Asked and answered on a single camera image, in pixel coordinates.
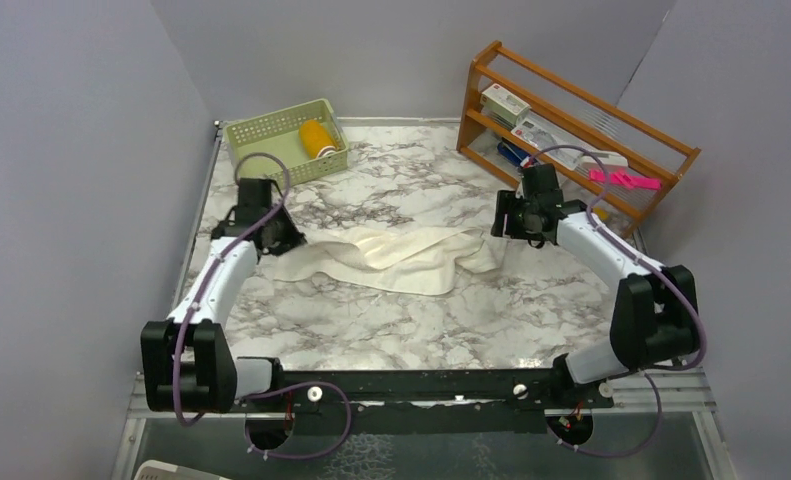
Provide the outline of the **white towel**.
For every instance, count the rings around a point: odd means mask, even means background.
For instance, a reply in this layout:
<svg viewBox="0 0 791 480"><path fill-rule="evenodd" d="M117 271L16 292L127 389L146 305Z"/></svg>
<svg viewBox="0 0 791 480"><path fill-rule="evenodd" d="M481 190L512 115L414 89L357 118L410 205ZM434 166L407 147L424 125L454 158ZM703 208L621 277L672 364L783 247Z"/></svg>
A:
<svg viewBox="0 0 791 480"><path fill-rule="evenodd" d="M298 282L321 273L377 290L439 296L454 289L460 270L499 269L506 250L505 240L462 227L313 230L306 240L279 257L275 280Z"/></svg>

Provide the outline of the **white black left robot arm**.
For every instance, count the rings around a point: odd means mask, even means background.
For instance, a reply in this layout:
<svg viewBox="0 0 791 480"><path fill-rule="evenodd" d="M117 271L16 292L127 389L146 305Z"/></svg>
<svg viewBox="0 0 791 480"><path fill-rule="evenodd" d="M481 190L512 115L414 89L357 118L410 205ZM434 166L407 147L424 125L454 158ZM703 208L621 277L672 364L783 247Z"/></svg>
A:
<svg viewBox="0 0 791 480"><path fill-rule="evenodd" d="M261 410L284 401L278 363L254 358L236 364L224 326L241 287L264 255L305 244L273 179L244 178L237 203L212 229L207 259L190 290L161 321L142 329L140 347L147 405L180 416L226 413L247 394Z"/></svg>

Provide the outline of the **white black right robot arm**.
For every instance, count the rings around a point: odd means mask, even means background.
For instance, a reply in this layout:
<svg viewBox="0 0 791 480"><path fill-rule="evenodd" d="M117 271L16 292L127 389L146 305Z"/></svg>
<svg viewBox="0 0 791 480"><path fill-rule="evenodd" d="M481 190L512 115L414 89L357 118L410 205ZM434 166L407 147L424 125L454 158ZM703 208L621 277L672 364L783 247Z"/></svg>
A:
<svg viewBox="0 0 791 480"><path fill-rule="evenodd" d="M490 233L535 248L558 246L614 294L607 337L553 361L547 384L556 404L571 407L587 395L590 384L705 351L692 273L640 253L593 207L565 199L553 166L528 167L517 189L497 192Z"/></svg>

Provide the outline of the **yellow brown bear towel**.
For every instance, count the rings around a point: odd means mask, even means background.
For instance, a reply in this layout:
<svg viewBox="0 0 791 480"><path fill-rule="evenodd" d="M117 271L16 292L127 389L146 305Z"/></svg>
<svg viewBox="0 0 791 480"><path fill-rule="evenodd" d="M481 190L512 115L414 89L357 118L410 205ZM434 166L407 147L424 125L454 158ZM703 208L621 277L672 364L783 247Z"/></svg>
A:
<svg viewBox="0 0 791 480"><path fill-rule="evenodd" d="M337 151L333 137L325 126L315 119L301 124L298 135L304 151L311 159L318 159Z"/></svg>

